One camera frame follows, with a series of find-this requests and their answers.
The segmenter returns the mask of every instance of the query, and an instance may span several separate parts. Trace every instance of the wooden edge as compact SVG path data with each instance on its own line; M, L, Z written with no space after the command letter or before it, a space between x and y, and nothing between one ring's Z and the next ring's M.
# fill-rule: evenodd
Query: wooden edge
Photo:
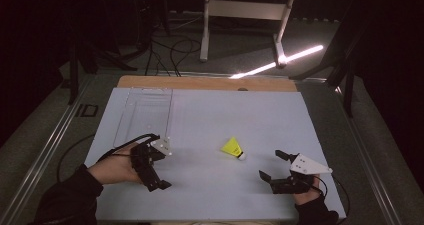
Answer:
M120 78L117 87L297 92L295 83L283 78L229 79L125 75Z

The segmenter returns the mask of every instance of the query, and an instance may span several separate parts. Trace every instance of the hand-mounted device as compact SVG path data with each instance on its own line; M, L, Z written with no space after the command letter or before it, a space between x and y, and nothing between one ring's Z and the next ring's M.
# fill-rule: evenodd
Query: hand-mounted device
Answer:
M275 156L290 160L290 174L287 179L271 179L271 176L259 170L259 176L262 180L269 183L274 194L299 194L308 192L309 189L322 191L313 186L314 174L331 173L333 170L324 166L302 154L287 154L280 150L275 151Z
M130 155L126 156L130 157L132 167L137 172L138 177L141 179L141 181L143 181L143 184L147 187L147 189L149 189L150 192L156 190L157 188L160 188L162 190L167 189L172 184L165 180L159 179L155 169L153 168L153 164L155 161L162 160L166 156L172 155L168 138L163 139L160 138L159 135L145 134L117 148L111 149L109 152L105 153L99 159L99 161L105 159L108 156L122 156L121 154L114 153L119 149L143 138L148 139L139 143L137 146L131 148Z

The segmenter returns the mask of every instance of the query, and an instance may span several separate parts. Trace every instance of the person's hand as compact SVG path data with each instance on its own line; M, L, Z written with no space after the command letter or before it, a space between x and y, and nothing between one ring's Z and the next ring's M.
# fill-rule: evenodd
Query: person's hand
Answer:
M314 175L314 176L315 176L314 183L312 185L316 188L319 188L319 182L320 182L320 180L318 179L319 175ZM297 205L303 205L307 202L317 199L319 196L320 196L319 191L312 188L309 189L309 191L306 193L293 194L294 202Z
M114 154L124 156L109 156L88 168L88 172L101 184L113 184L120 182L142 183L137 172L131 166L130 150L137 143L132 143Z

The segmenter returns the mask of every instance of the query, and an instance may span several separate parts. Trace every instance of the yellow object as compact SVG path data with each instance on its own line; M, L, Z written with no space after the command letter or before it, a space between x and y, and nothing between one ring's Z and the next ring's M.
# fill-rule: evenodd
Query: yellow object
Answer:
M221 151L231 154L237 157L239 160L246 159L246 154L243 153L243 150L241 149L235 137L231 137L231 139L228 140L228 142L223 147L221 147Z

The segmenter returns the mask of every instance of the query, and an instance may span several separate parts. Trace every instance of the person's arm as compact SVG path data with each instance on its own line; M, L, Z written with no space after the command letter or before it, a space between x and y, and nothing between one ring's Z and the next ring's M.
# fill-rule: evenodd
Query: person's arm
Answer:
M315 177L314 184L319 188L319 179ZM328 211L324 203L324 196L317 190L310 189L306 193L293 194L295 208L299 213L298 225L335 225L339 219L339 214L335 211Z
M116 153L129 155L135 145ZM119 182L141 183L129 157L110 156L90 168L81 165L70 178L56 183L44 193L31 224L96 224L96 199L103 191L103 185Z

